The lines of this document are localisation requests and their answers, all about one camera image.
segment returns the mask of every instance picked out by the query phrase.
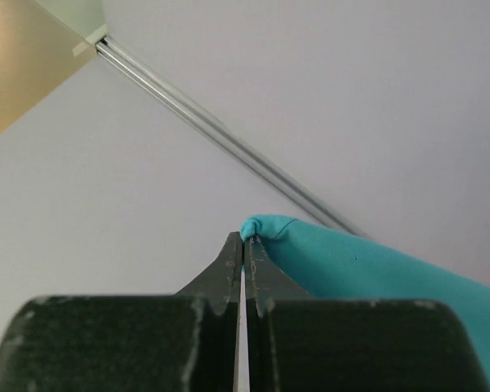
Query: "teal cloth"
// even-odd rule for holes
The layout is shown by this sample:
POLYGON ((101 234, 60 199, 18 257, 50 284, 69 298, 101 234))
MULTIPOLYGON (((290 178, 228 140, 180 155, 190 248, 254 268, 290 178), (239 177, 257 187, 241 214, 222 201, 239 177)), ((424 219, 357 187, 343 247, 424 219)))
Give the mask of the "teal cloth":
POLYGON ((490 382, 490 287, 365 238, 287 216, 254 216, 240 234, 243 240, 258 235, 271 260, 314 296, 421 298, 450 305, 490 382))

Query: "white surface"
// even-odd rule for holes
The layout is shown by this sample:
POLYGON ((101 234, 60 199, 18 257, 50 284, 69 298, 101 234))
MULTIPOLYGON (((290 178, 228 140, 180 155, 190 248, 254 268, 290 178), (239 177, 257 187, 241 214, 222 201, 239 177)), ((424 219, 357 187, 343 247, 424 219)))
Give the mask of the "white surface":
POLYGON ((304 217, 95 59, 0 135, 0 338, 33 296, 174 292, 270 212, 304 217))
POLYGON ((490 0, 105 13, 117 41, 374 238, 490 283, 490 0))

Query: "turquoise fabric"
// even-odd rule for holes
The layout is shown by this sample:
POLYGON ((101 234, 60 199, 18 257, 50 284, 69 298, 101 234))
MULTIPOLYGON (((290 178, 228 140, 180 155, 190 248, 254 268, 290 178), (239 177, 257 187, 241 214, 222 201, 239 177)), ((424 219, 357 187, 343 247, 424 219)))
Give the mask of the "turquoise fabric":
POLYGON ((490 287, 373 241, 287 216, 254 216, 240 234, 243 240, 257 234, 272 261, 314 296, 422 298, 450 305, 490 382, 490 287))

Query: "silver metal strip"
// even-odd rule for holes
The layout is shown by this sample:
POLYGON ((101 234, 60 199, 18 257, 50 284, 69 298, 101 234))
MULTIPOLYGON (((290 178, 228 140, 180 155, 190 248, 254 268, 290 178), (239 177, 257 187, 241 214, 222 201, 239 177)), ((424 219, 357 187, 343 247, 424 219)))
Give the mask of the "silver metal strip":
POLYGON ((350 234, 367 237, 362 230, 348 222, 337 212, 334 212, 281 168, 276 167, 269 159, 263 157, 250 145, 234 136, 220 120, 208 113, 203 107, 169 82, 164 81, 149 67, 141 64, 111 37, 106 37, 99 41, 96 44, 96 50, 110 64, 122 71, 132 81, 201 131, 205 136, 216 142, 245 166, 249 167, 319 223, 332 229, 340 229, 350 234))

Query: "metal track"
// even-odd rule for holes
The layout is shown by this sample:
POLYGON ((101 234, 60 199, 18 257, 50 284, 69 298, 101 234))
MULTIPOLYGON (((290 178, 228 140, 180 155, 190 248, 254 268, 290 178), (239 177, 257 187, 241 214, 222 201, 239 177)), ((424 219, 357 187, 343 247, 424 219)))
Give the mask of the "metal track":
POLYGON ((96 44, 96 50, 101 57, 122 71, 138 86, 216 142, 221 148, 253 170, 258 176, 291 199, 322 225, 367 237, 363 231, 352 225, 337 212, 331 210, 323 201, 298 184, 282 169, 276 167, 269 159, 261 156, 250 145, 234 136, 220 120, 170 83, 164 81, 149 67, 141 64, 111 37, 105 37, 99 41, 96 44))

